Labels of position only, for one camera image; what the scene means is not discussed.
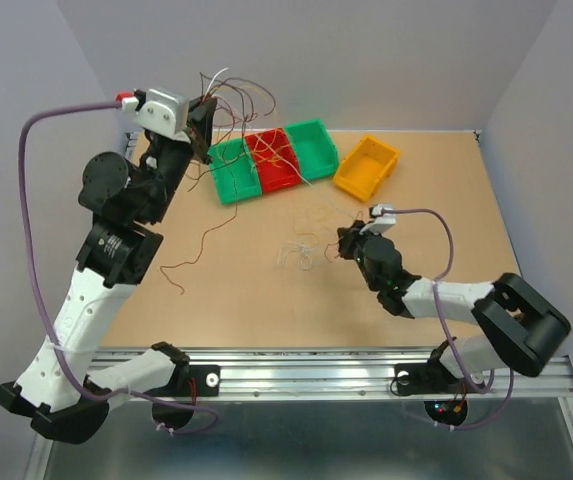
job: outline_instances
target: brown wire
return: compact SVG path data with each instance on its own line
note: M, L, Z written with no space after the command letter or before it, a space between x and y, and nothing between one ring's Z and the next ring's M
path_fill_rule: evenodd
M364 218L364 212L362 212L361 210L359 210L357 212L357 215L355 215L355 220L361 220ZM333 260L335 260L336 258L339 257L339 253L337 255L335 255L332 259L328 258L327 252L328 249L330 247L334 247L336 245L339 245L339 242L342 241L342 238L344 237L340 237L339 240L337 240L335 243L329 243L328 245L326 245L326 248L324 249L324 257L326 257L326 260L328 260L328 263L333 263Z
M203 80L204 80L204 78L207 78L207 79L210 80L210 77L204 75L204 74L201 73L201 72L200 72L200 77L201 77L202 92L203 92L203 88L204 88L204 82L203 82ZM217 143L215 143L215 145L219 145L221 142L224 141L225 138L230 137L230 135L232 134L233 130L235 129L235 125L237 125L237 121L241 121L241 125L242 125L241 137L244 138L244 136L246 135L246 127L247 127L248 122L249 122L249 121L252 121L251 119L256 118L256 117L255 117L256 112L255 112L254 104L252 103L252 98L250 98L250 94L249 94L248 92L246 92L245 90L243 90L242 88L235 87L235 86L232 86L232 85L228 85L226 80L216 80L215 83L216 83L217 86L219 86L220 84L221 84L221 85L227 85L227 86L229 86L231 89L235 90L235 91L240 95L240 98L241 98L241 100L242 100L242 105L241 105L242 118L241 118L241 119L235 116L235 114L234 114L233 111L232 111L232 108L227 108L226 106L222 105L222 108L226 111L226 113L228 113L228 114L231 116L231 119L232 119L233 123L232 123L232 125L231 125L230 130L227 132L227 134L225 134L222 138L220 138L220 139L217 141ZM246 115L246 112L245 112L246 103L245 103L245 99L244 99L243 93L245 93L245 94L250 98L250 101L251 101L251 113L248 114L248 115ZM219 170L219 169L224 168L224 167L230 168L229 165L232 165L233 163L235 163L235 162L239 159L240 156L241 156L241 155L238 155L238 156L237 156L234 160L232 160L231 162L224 162L225 164L227 163L226 165L219 165L219 166L217 166L217 167L212 167L212 168L210 168L210 169L208 169L208 170L202 172L202 173L195 179L195 183L188 189L188 191L189 191L189 192L192 192L192 191L195 189L195 187L197 186L197 184L199 183L199 181L202 179L202 177L203 177L204 175L206 175L207 173L212 173L213 171Z
M224 146L224 151L226 151L227 147L228 147L228 144L226 144ZM224 161L224 165L228 167L229 163ZM179 267L182 267L184 265L195 265L197 262L199 262L200 258L202 258L202 255L204 254L204 242L206 240L206 235L208 235L210 232L213 232L215 230L219 230L220 228L229 224L230 222L232 222L233 220L235 220L237 218L239 202L237 201L237 186L236 186L234 181L233 181L233 186L235 187L235 212L233 213L233 216L230 217L229 219L227 219L226 221L220 223L219 225L216 225L214 227L209 228L208 230L206 230L202 234L202 238L200 240L200 246L199 246L199 253L197 254L197 257L194 260L187 260L184 262L180 262L176 265L161 265L159 267L159 271L161 272L162 275L164 275L164 277L166 277L166 280L168 280L168 283L181 289L181 295L183 295L186 292L186 289L181 284L175 282L172 278L170 278L170 276L168 275L168 273L166 273L165 270L173 270L175 268L179 268Z
M243 88L239 88L239 87L237 87L237 86L235 86L235 85L230 84L230 83L228 82L228 79L224 79L224 80L216 79L215 82L214 82L214 86L212 87L212 92L204 92L204 91L203 91L203 85L204 85L203 79L206 78L206 79L208 79L208 80L211 80L212 77L208 77L208 76L204 75L204 74L201 73L201 72L199 72L199 75L200 75L200 77L202 77L202 97L203 97L203 100L202 100L202 101L204 101L204 100L206 100L207 98L210 97L210 95L208 95L208 94L210 94L210 93L215 93L215 92L216 92L217 90L219 90L221 87L227 87L227 88L230 88L231 90L233 90L234 92L236 92L236 93L239 95L239 97L240 97L240 99L241 99L241 102L242 102L242 117L245 117L245 116L246 116L246 114L244 113L244 107L245 107L245 105L246 105L246 100L245 100L245 98L244 98L244 95L245 95L246 97L248 97L248 101L250 102L250 116L253 117L253 116L255 115L255 103L253 102L253 97L252 97L252 96L250 95L250 93L248 93L246 90L244 90Z
M227 81L227 82L237 81L237 82L243 82L243 83L250 83L251 85L254 85L254 86L256 86L257 88L259 88L259 89L263 90L264 92L266 92L266 94L267 94L267 95L271 98L271 100L273 101L273 106L272 106L272 108L271 108L268 112L266 112L266 113L264 114L264 116L270 115L271 113L273 113L273 111L275 110L275 108L277 108L277 100L275 99L275 95L273 95L273 94L270 92L270 90L268 90L268 89L267 89L266 87L264 87L263 85L261 85L261 84L259 84L259 83L257 83L257 82L253 82L252 80L247 80L247 79L242 78L242 77L228 77L228 78L226 79L226 81Z

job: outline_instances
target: cable connector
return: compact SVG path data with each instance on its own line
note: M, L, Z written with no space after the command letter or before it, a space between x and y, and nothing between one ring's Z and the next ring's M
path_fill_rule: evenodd
M378 203L373 205L369 210L371 221L368 222L359 233L364 235L366 232L371 232L376 235L381 235L389 228L395 226L397 223L397 215L391 213L393 211L393 206L390 204Z
M122 102L122 112L134 113L139 106L139 99L133 92L120 92L115 97L115 100Z

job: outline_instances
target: wire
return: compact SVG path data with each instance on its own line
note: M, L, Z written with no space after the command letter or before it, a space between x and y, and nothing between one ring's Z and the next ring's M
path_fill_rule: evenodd
M441 324L442 330L444 330L444 334L446 335L446 340L448 341L448 345L453 351L453 355L455 357L455 360L457 361L457 365L461 369L462 374L464 375L464 379L466 380L470 388L476 393L480 394L488 393L493 385L493 380L495 378L495 371L491 370L490 378L485 387L479 387L474 382L474 380L471 377L471 373L466 368L466 365L464 365L464 360L462 359L459 350L457 350L457 347L455 346L455 340L453 338L453 335L450 333L450 329L448 328L448 323L446 322L446 316L444 314L444 307L439 298L439 291L438 291L439 282L444 277L446 277L446 275L450 273L451 269L453 268L453 261L455 259L455 242L453 240L453 234L450 230L450 227L446 223L446 220L444 220L444 217L442 217L438 212L436 212L435 210L431 210L430 208L410 208L406 210L393 209L393 210L384 210L382 213L391 213L397 215L427 213L437 218L437 220L439 220L439 222L442 224L442 227L444 227L444 231L446 232L446 236L448 238L448 263L444 271L433 279L433 284L432 284L433 298L435 299L435 308L437 310L437 317L439 318L439 323Z
M468 395L468 390L466 389L466 384L463 383L462 384L464 387L464 394L462 395L462 401L459 402L459 405L457 405L457 407L462 408L464 406L464 403L466 402L466 396Z
M237 188L235 188L235 196L237 197ZM202 234L202 238L201 238L200 246L199 246L199 253L197 254L197 257L195 257L194 260L187 260L185 262L180 262L176 265L161 265L159 267L159 271L162 273L162 275L164 275L164 277L166 277L166 280L168 280L168 282L171 285L174 285L174 286L179 287L181 289L181 291L182 291L181 295L186 293L186 289L182 285L180 285L179 283L173 281L170 278L170 276L165 272L165 270L174 270L175 268L183 267L184 265L195 265L197 262L199 262L199 259L202 258L202 255L204 254L204 241L206 240L206 235L208 235L210 232L214 232L215 230L219 230L223 226L225 226L225 225L229 224L230 222L232 222L233 220L235 220L237 218L237 210L238 210L238 203L237 203L237 200L235 200L235 212L233 213L233 216L230 217L229 219L227 219L226 221L220 223L219 225L216 225L214 227L209 228L208 230L206 230Z
M292 227L292 231L293 233L296 235L296 237L299 236L304 236L304 237L310 237L311 240L314 240L314 243L312 243L313 246L318 246L319 245L319 236L312 230L312 228L309 227L310 223L311 223L311 218L310 218L310 211L311 208L308 207L305 210L305 218L304 218L304 229L298 229L297 225L297 217L295 217L293 219L293 227ZM322 218L316 218L314 221L317 221L320 225L325 226L323 222L326 222L328 220L328 210L323 211L324 215Z
M242 152L238 153L237 158L235 158L229 164L228 162L226 162L226 160L224 160L224 153L226 152L227 148L228 148L228 143L226 143L224 145L224 151L223 152L219 152L219 150L218 150L218 154L219 154L220 158L222 159L222 162L224 162L224 165L228 168L228 171L229 171L231 178L233 180L233 189L235 190L235 212L233 213L233 216L230 217L229 219L227 219L226 221L220 223L219 225L216 225L214 227L209 228L208 230L206 230L202 234L202 238L201 238L200 246L199 246L199 253L197 254L197 257L195 257L194 260L188 260L188 261L180 262L176 265L161 265L159 267L159 271L161 272L162 275L164 275L166 280L168 280L168 282L171 285L174 285L174 286L178 287L179 289L181 289L180 295L183 295L184 293L186 293L186 289L181 284L179 284L179 283L175 282L173 279L171 279L170 276L165 272L165 270L174 270L174 269L182 267L184 265L195 265L197 262L199 262L199 260L202 258L202 255L204 254L204 242L206 240L206 235L208 235L210 232L213 232L215 230L219 230L220 228L229 224L230 222L232 222L233 220L235 220L237 218L237 213L239 210L239 201L238 201L239 196L238 196L238 191L237 191L237 181L235 180L235 175L233 175L233 171L230 168L230 164L234 163L235 160L237 160L237 158L239 158L239 156L241 155Z
M202 76L202 78L209 78L209 77L206 77L203 73L200 73L200 76ZM234 130L234 128L235 128L235 125L238 123L238 121L241 122L241 138L244 138L244 136L246 135L247 125L248 125L249 122L250 122L249 118L253 118L253 115L254 115L254 105L253 105L253 102L252 102L252 97L250 97L250 95L248 94L248 92L242 91L241 89L239 89L239 88L237 88L237 87L234 87L234 86L230 86L230 85L227 85L227 86L229 86L231 89L233 89L233 90L235 90L237 93L239 93L240 98L241 98L241 100L242 100L242 105L241 105L242 113L241 113L241 116L240 116L239 118L235 117L234 109L233 109L233 107L230 105L230 103L229 103L228 101L226 101L225 99L223 99L223 97L218 96L218 98L223 99L223 100L225 101L225 104L229 107L229 110L228 110L226 113L228 113L228 114L231 116L233 123L232 123L232 126L231 126L230 130L226 133L226 135L224 135L224 137L220 138L219 141L218 141L215 145L218 145L218 144L222 143L222 142L224 141L224 139L230 137L230 135L232 134L232 132L233 132L233 130ZM250 115L249 115L248 117L245 115L244 93L245 93L246 95L248 95L248 97L250 98L250 102L251 102L251 113L250 113ZM244 148L246 151L248 151L248 147L246 146L246 142L242 142L242 148ZM241 157L241 154L238 155L237 157L235 157L234 160L232 160L231 162L229 162L228 165L233 165L240 157ZM197 176L197 179L196 179L195 183L188 189L188 191L189 191L189 192L192 192L193 189L197 186L197 184L199 183L199 181L201 180L201 178L202 178L204 175L206 175L207 173L212 173L212 172L214 172L214 171L216 171L216 170L220 170L220 169L224 168L225 166L226 166L226 165L219 165L219 166L217 166L217 167L211 167L211 168L209 168L208 170L206 170L206 171L202 172L201 174L199 174L199 175Z
M339 240L337 240L335 243L329 243L328 245L326 245L326 248L324 249L324 256L326 257L326 260L328 260L328 263L333 263L333 259L328 258L328 249L330 247L334 247L336 245L339 245L339 242L341 241L341 238Z
M190 378L188 380L188 385L190 386L190 399L193 405L197 405L197 381L195 378Z
M456 402L456 401L457 401L457 397L459 397L459 384L457 384L457 386L455 387L455 396L454 396L453 399L451 400L451 403Z
M206 79L210 78L210 77L207 77L206 75L204 75L203 73L200 73L199 75L202 78L206 78ZM248 98L248 102L250 103L250 117L256 118L257 116L259 116L259 114L255 112L255 102L253 101L252 95L250 93L248 93L246 90L239 88L237 85L231 84L228 78L224 79L224 80L217 80L215 87L212 89L211 92L209 92L210 95L204 96L204 100L206 100L207 98L212 96L220 88L229 88L229 89L233 90L234 92L236 92L239 95L239 98L241 100L242 108L244 107L244 105L246 103L245 98Z
M446 264L446 268L444 269L444 271L441 272L439 275L437 275L434 278L433 285L432 285L433 298L435 299L435 308L437 310L437 316L439 318L439 322L442 326L442 329L444 330L444 334L446 335L446 340L448 341L448 345L450 346L451 350L453 351L453 355L455 357L455 360L457 361L457 365L459 366L460 370L462 371L462 374L464 375L464 379L466 381L465 386L468 385L473 391L475 391L476 393L479 393L479 394L488 393L491 390L492 385L493 385L494 380L495 380L495 371L491 370L490 377L488 379L488 383L483 388L480 388L479 385L477 385L473 381L473 379L471 377L471 373L466 368L466 365L464 365L464 361L463 361L459 351L457 350L457 347L455 346L455 340L453 339L453 336L450 333L450 329L448 328L448 324L446 322L446 317L444 315L443 305L442 305L441 300L439 298L439 289L438 289L439 282L443 278L445 278L446 275L448 275L450 273L450 271L453 267L453 261L454 261L454 257L455 257L455 244L454 244L454 240L453 240L453 234L452 234L448 224L446 223L446 220L438 212L436 212L435 210L431 210L429 208L412 208L412 209L406 209L406 210L384 210L383 213L391 213L391 214L397 214L397 215L406 215L406 214L412 214L412 213L428 213L428 214L436 217L437 220L439 220L439 222L442 224L442 227L444 227L444 231L446 232L446 236L448 238L448 263ZM446 426L448 428L450 428L451 430L472 430L475 428L482 427L484 425L488 425L490 422L496 420L503 413L503 411L506 409L506 406L508 405L508 402L510 401L510 398L513 394L515 372L512 369L510 369L509 374L510 374L510 381L509 381L509 385L508 385L508 390L506 392L506 396L504 397L502 404L497 409L497 411L495 411L495 413L493 413L492 415L489 415L484 420L481 420L479 422L475 422L475 423L470 424L470 425L461 425L458 427L455 427L453 425L446 425Z
M449 429L450 431L454 431L454 430L458 430L458 431L467 431L467 430L475 430L477 428L481 428L481 427L485 427L486 425L488 425L489 423L494 422L495 420L497 420L502 413L504 413L504 411L506 410L506 407L508 407L508 402L510 401L512 395L513 395L513 389L515 387L515 372L511 369L509 371L509 377L508 377L508 390L506 390L506 396L504 397L504 399L502 400L501 405L499 406L499 408L497 410L495 410L492 414L488 415L486 418L479 420L477 422L468 424L468 425L459 425L459 426L455 426L455 425L448 425L445 423L440 423L437 421L431 421L428 420L425 417L420 417L419 415L415 415L413 413L409 413L409 412L405 412L406 415L408 415L409 417L413 417L417 420L420 420L422 422L425 423L430 423L432 425L434 425L435 427L438 426L442 426L444 428Z
M231 126L231 129L227 132L226 136L230 136L230 134L232 133L233 129L235 128L236 121L241 121L241 122L243 122L243 123L246 124L246 125L250 125L251 120L248 119L248 118L242 118L243 115L240 116L239 112L238 112L224 97L222 97L221 95L218 95L218 94L213 94L212 96L213 96L213 97L217 97L217 98L219 98L222 102L224 102L224 104L226 105L226 107L227 107L228 109L226 110L226 108L224 108L224 107L223 107L223 109L231 116L231 119L233 120L233 122L232 122L232 124L231 124L231 125L232 125L232 126ZM251 157L257 157L259 154L262 154L262 153L267 152L267 151L269 150L269 148L270 148L270 147L268 147L268 148L264 148L263 150L259 150L259 149L257 148L257 146L255 146L254 148L250 148L250 149L249 149L247 142L243 142L243 143L244 143L244 148L246 148L246 149L249 151L249 155L250 155ZM287 148L287 147L290 148L290 144L285 144L285 145L280 146L280 147L277 149L277 151L281 151L282 149ZM279 160L276 159L275 157L262 158L262 159L260 159L259 161L256 161L256 162L254 161L253 164L252 164L252 166L251 166L251 168L256 169L258 164L261 164L261 163L264 163L264 162L269 162L269 163L273 164L274 166L277 166L278 168L281 168L281 165L277 165L277 162L278 162L278 161L279 161Z
M238 82L244 82L244 83L250 83L251 85L261 89L262 91L264 91L273 101L273 107L264 114L265 117L267 117L268 115L270 115L271 113L273 113L273 111L277 108L277 100L275 99L275 95L273 95L270 90L268 90L266 87L264 87L263 85L261 85L260 83L257 82L253 82L252 80L248 80L246 78L242 78L242 77L228 77L226 79L227 82L230 81L238 81Z
M277 101L275 100L275 97L273 97L272 93L268 92L268 90L262 89L263 87L258 87L254 83L243 83L239 85L238 88L241 88L243 90L250 88L251 90L254 90L255 92L259 93L259 95L261 95L261 97L264 100L271 102L273 106L271 107L268 113L264 114L264 116L273 114L273 116L275 117L275 121L277 122L277 125L281 125L279 114L277 113Z
M210 79L210 83L208 84L208 88L206 88L206 95L209 94L210 89L213 88L213 83L215 83L215 79L219 77L222 73L228 70L228 67L222 68L219 72L213 75L213 78Z
M232 107L230 106L230 103L228 103L228 101L224 97L222 97L221 95L213 95L213 97L219 98L224 102L225 106L220 105L220 108L224 110L224 112L226 112L228 115L230 115L232 120L230 124L230 129L226 132L226 134L223 137L218 138L217 142L215 143L215 145L219 145L220 143L222 143L224 138L230 137L230 135L233 133L233 130L235 129L235 125L237 125L238 122L243 122L244 119L243 118L238 119L235 117L235 115L233 114Z
M284 252L285 247L290 247L290 250ZM302 270L310 270L315 266L315 247L306 245L305 243L288 241L281 246L277 252L277 266L283 267L286 265L286 259L291 253L299 253L299 268Z
M121 102L119 101L105 101L105 102L98 102L98 103L89 103L89 104L82 104L82 105L73 105L69 107L61 107L56 108L53 110L46 110L41 113L37 113L30 117L24 126L22 127L21 134L19 136L19 148L18 148L18 158L17 158L17 167L18 167L18 177L19 177L19 203L21 208L22 214L22 224L24 228L24 239L26 243L26 258L28 262L28 275L30 278L31 289L33 291L33 296L35 297L35 303L37 304L37 310L39 311L39 315L41 317L42 323L44 324L44 329L46 330L46 335L50 342L54 345L53 352L55 353L55 357L57 358L57 362L61 368L62 373L66 377L66 379L70 382L73 388L84 398L93 402L105 402L116 395L120 394L128 394L133 397L141 398L143 400L148 400L152 403L157 403L159 405L163 405L170 408L175 408L178 410L191 410L191 411L201 411L208 413L213 417L213 420L205 425L204 427L192 429L192 430L185 430L181 432L177 432L178 434L186 434L186 433L196 433L204 431L210 427L212 427L215 423L217 423L219 416L217 411L208 408L208 407L197 407L194 405L182 405L180 403L171 402L167 400L162 400L160 398L154 397L152 395L148 395L142 392L135 392L129 391L125 388L119 388L114 390L110 393L105 395L96 395L86 388L77 380L75 374L72 372L68 362L66 360L66 356L64 352L56 347L61 347L61 343L59 338L57 337L57 332L55 331L55 327L53 326L48 312L46 311L46 305L44 303L44 299L42 297L41 290L39 288L39 281L37 279L37 268L35 265L35 252L33 246L33 235L32 229L30 224L30 215L28 211L28 200L26 194L26 143L28 139L28 133L30 129L40 120L44 120L51 117L58 117L62 115L69 115L73 113L81 113L81 112L92 112L98 110L113 110L121 108Z
M293 165L291 162L289 162L288 160L286 160L284 157L282 157L271 145L268 144L268 142L266 142L263 138L261 137L257 137L257 139L262 142L264 145L266 145L275 155L277 155L282 161L284 161L287 165L290 165L290 168L293 169L293 171L297 174L297 176L302 180L302 182L304 182L306 185L312 187L313 184L310 183L308 180L306 180L306 178L304 178L304 176L299 172L299 169ZM319 195L321 198L324 199L324 201L326 203L328 203L331 207L333 207L335 210L337 210L340 213L343 213L344 215L346 215L347 217L349 217L351 220L355 220L355 217L353 215L351 215L350 213L348 213L346 210L343 210L341 208L339 208L337 205L335 205L333 202L331 202L328 198L326 198L323 194L321 194L319 191L317 191L316 189L313 189L313 191Z

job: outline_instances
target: white wire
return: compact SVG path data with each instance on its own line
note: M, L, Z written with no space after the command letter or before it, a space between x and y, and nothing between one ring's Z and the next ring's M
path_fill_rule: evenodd
M211 78L210 83L208 84L208 88L206 88L206 92L204 93L204 95L207 95L208 92L210 92L210 89L213 88L213 83L215 83L215 79L227 70L228 67L222 68L219 72L213 75L213 78Z
M288 250L284 254L284 248L289 246L291 247L290 250ZM286 259L288 258L288 255L290 255L291 253L299 253L300 255L299 267L302 270L310 270L315 266L315 259L314 259L315 247L311 247L310 245L306 245L305 243L298 243L293 241L286 242L279 249L279 252L277 253L277 266L283 267L286 264Z
M269 150L272 151L275 155L277 155L282 161L284 161L287 165L289 165L290 168L292 168L293 171L297 174L297 176L302 179L302 182L304 182L305 184L307 184L307 185L309 185L309 186L311 186L311 187L313 186L312 183L310 183L308 180L306 180L306 179L303 177L303 175L302 175L301 173L299 173L299 169L298 169L295 165L293 165L292 163L290 163L288 160L286 160L284 157L282 157L278 152L276 152L275 149L274 149L272 146L270 146L270 145L268 144L268 142L266 142L266 140L264 140L263 138L261 138L259 135L257 136L257 139L258 139L260 142L262 142L264 145L266 145L266 146L269 148ZM346 215L347 217L349 217L351 220L354 220L354 219L355 219L355 215L351 215L351 214L348 213L346 210L343 210L343 209L339 208L337 205L335 205L333 202L331 202L328 198L326 198L325 195L322 195L317 189L314 189L314 192L315 192L317 195L319 195L321 198L323 198L326 203L328 203L331 207L333 207L333 208L334 208L335 210L337 210L338 212L343 213L344 215Z

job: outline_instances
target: yellow bin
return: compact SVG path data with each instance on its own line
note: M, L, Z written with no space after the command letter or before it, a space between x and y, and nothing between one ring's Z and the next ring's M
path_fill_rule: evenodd
M400 151L366 135L339 164L333 183L368 201L397 166Z

